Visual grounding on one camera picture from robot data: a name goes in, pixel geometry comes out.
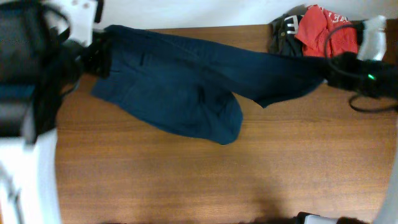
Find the red t-shirt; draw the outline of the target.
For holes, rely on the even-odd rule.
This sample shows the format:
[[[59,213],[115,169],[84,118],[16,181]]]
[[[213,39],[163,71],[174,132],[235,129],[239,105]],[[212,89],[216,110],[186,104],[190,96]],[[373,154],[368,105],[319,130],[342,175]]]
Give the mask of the red t-shirt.
[[[344,52],[356,53],[358,43],[356,30],[353,28],[338,30],[330,40],[326,39],[336,28],[350,24],[345,16],[310,5],[299,22],[295,38],[303,43],[302,52],[306,57],[324,57],[325,53],[329,57]]]

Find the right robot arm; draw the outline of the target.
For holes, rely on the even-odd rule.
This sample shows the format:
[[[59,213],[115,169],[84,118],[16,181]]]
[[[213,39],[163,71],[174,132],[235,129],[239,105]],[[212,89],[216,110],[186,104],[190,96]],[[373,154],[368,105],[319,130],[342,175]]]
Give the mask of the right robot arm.
[[[381,60],[361,58],[344,53],[328,58],[328,84],[340,90],[355,93],[349,98],[349,106],[360,113],[397,112],[397,103],[376,109],[358,108],[353,103],[359,98],[388,98],[397,101],[397,66]],[[394,156],[391,175],[383,202],[372,223],[397,223],[397,155]]]

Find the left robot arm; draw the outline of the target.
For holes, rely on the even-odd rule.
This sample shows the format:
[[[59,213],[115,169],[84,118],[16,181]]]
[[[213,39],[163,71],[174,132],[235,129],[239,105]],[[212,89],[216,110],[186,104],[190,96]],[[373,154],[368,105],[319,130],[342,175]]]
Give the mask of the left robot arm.
[[[83,74],[109,76],[104,1],[1,2],[1,222],[60,223],[57,114]]]

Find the navy blue shorts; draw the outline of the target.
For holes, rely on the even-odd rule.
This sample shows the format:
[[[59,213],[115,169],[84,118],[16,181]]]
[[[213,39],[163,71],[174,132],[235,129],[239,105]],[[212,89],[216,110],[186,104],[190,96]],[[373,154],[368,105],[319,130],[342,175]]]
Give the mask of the navy blue shorts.
[[[265,108],[309,94],[326,61],[253,52],[207,40],[111,25],[109,77],[93,96],[163,131],[222,145],[243,122],[237,96]]]

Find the black garment with white print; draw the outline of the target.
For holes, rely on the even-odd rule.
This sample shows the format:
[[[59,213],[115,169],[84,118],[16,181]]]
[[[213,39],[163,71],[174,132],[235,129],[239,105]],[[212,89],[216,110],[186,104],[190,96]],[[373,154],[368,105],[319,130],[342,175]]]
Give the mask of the black garment with white print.
[[[295,38],[302,18],[303,15],[283,14],[271,22],[272,40],[268,49],[269,53],[303,57],[303,43]]]

